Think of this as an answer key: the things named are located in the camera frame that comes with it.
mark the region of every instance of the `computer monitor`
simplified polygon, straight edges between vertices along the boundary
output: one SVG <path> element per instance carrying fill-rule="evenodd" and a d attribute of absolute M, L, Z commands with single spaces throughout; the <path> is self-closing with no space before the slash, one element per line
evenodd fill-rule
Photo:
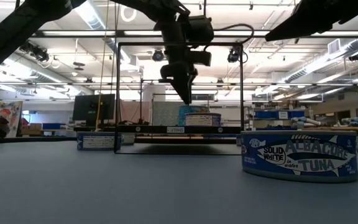
<path fill-rule="evenodd" d="M 99 120 L 114 119 L 115 94 L 101 95 Z M 98 117 L 99 95 L 76 96 L 74 102 L 74 121 L 86 121 L 87 126 L 95 126 Z"/>

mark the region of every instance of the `poster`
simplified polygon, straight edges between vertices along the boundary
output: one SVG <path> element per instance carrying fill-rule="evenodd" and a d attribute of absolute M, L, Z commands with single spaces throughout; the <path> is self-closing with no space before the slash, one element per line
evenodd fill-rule
<path fill-rule="evenodd" d="M 3 102 L 0 101 L 0 117 L 8 120 L 9 130 L 7 131 L 7 138 L 14 138 L 17 134 L 19 120 L 22 112 L 22 101 L 17 102 Z"/>

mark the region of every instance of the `cable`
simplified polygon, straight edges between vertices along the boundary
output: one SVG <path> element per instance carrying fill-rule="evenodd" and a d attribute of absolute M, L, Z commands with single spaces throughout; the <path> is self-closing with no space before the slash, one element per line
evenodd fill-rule
<path fill-rule="evenodd" d="M 104 29 L 104 39 L 107 39 L 107 27 L 108 27 L 108 23 L 109 23 L 109 11 L 110 11 L 109 10 L 109 8 L 110 8 L 109 4 L 110 4 L 110 0 L 107 0 L 106 28 Z M 101 77 L 100 77 L 98 114 L 96 116 L 95 130 L 97 130 L 99 128 L 100 103 L 102 101 L 103 70 L 104 70 L 104 58 L 105 58 L 105 55 L 106 55 L 106 45 L 107 45 L 106 43 L 103 44 L 102 71 L 101 71 Z"/>
<path fill-rule="evenodd" d="M 206 0 L 204 0 L 204 16 L 206 17 Z"/>
<path fill-rule="evenodd" d="M 246 42 L 248 42 L 250 39 L 252 39 L 255 35 L 255 29 L 253 26 L 249 25 L 249 24 L 244 24 L 244 23 L 240 23 L 240 24 L 234 24 L 234 25 L 231 25 L 231 26 L 227 26 L 227 27 L 223 27 L 221 29 L 217 29 L 216 31 L 224 31 L 224 30 L 228 30 L 228 29 L 232 29 L 232 28 L 235 28 L 235 27 L 241 27 L 241 26 L 244 26 L 244 27 L 248 27 L 250 30 L 251 30 L 251 35 L 246 38 L 246 40 L 243 40 L 241 41 L 240 43 L 241 44 L 245 44 Z M 204 51 L 209 47 L 209 45 L 205 46 L 204 47 Z"/>

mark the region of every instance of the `albacore tuna label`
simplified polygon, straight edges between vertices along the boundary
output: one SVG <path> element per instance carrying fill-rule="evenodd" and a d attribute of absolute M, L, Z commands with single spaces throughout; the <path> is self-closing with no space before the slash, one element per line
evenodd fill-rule
<path fill-rule="evenodd" d="M 243 166 L 296 175 L 352 175 L 357 172 L 356 142 L 341 136 L 321 139 L 311 136 L 263 136 L 249 138 L 242 148 Z"/>

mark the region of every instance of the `table surface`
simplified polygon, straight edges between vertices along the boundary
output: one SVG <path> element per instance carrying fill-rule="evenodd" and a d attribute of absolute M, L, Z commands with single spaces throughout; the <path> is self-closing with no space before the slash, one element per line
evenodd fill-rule
<path fill-rule="evenodd" d="M 115 155 L 0 144 L 0 223 L 358 223 L 358 182 L 247 174 L 240 156 Z"/>

